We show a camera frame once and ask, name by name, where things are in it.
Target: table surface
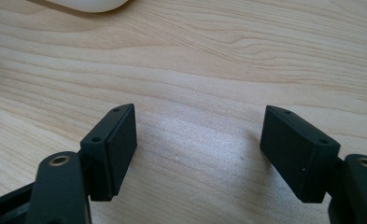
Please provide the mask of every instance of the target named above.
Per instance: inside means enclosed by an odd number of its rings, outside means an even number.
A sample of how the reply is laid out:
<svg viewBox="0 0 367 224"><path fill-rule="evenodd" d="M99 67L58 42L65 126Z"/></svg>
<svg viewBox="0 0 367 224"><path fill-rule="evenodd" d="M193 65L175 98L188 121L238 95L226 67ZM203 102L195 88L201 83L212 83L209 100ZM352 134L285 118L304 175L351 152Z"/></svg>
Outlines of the table surface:
<svg viewBox="0 0 367 224"><path fill-rule="evenodd" d="M260 153L264 109L367 154L367 0L0 0L0 196L129 103L138 147L94 223L327 223Z"/></svg>

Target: brass rivet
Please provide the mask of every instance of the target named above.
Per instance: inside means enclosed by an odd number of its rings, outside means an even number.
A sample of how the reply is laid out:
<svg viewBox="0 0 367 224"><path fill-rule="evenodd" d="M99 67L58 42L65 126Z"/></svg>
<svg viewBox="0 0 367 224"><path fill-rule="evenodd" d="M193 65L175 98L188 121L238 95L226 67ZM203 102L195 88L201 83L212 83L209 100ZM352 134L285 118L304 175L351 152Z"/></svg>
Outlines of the brass rivet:
<svg viewBox="0 0 367 224"><path fill-rule="evenodd" d="M49 165L50 166L60 166L60 165L64 165L65 163L68 163L69 161L70 161L70 157L63 155L63 156L58 156L52 159L49 162Z"/></svg>

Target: white object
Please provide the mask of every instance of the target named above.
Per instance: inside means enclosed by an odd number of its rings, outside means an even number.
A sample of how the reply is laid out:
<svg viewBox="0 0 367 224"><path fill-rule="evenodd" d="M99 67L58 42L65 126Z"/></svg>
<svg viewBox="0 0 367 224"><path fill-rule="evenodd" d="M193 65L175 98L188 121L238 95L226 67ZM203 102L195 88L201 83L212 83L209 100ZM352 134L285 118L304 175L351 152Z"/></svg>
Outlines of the white object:
<svg viewBox="0 0 367 224"><path fill-rule="evenodd" d="M64 7L84 12L104 12L120 7L128 0L48 0Z"/></svg>

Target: black plastic piece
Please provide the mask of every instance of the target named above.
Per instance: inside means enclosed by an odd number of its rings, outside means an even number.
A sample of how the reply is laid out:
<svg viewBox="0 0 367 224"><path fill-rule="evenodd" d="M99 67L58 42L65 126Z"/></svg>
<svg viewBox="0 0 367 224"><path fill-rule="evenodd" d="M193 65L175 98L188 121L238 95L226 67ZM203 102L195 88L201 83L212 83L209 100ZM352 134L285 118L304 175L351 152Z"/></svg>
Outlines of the black plastic piece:
<svg viewBox="0 0 367 224"><path fill-rule="evenodd" d="M268 105L261 151L303 203L321 203L340 144L291 111Z"/></svg>
<svg viewBox="0 0 367 224"><path fill-rule="evenodd" d="M92 201L110 201L118 195L137 146L134 105L110 110L81 140L78 153L90 164L89 193Z"/></svg>
<svg viewBox="0 0 367 224"><path fill-rule="evenodd" d="M110 201L119 193L136 145L134 105L112 109L84 137L79 153L44 159L34 184L0 197L0 224L91 223L88 195Z"/></svg>
<svg viewBox="0 0 367 224"><path fill-rule="evenodd" d="M327 173L327 192L332 196L328 209L331 224L357 223L343 184L342 173L345 165L343 160L337 158L334 166Z"/></svg>
<svg viewBox="0 0 367 224"><path fill-rule="evenodd" d="M23 223L29 210L32 187L33 184L29 184L0 197L0 223Z"/></svg>
<svg viewBox="0 0 367 224"><path fill-rule="evenodd" d="M60 152L40 162L25 224L40 223L91 223L77 153Z"/></svg>
<svg viewBox="0 0 367 224"><path fill-rule="evenodd" d="M358 223L367 224L367 156L351 154L344 161L342 179Z"/></svg>

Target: wood grain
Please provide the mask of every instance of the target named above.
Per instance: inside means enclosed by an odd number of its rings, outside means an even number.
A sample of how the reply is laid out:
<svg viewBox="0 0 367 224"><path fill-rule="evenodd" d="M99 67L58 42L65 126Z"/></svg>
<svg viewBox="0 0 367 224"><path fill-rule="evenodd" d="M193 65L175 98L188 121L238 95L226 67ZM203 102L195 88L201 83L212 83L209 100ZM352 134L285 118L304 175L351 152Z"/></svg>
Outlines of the wood grain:
<svg viewBox="0 0 367 224"><path fill-rule="evenodd" d="M0 196L128 103L138 148L94 223L327 223L260 153L263 113L367 154L367 0L0 0Z"/></svg>

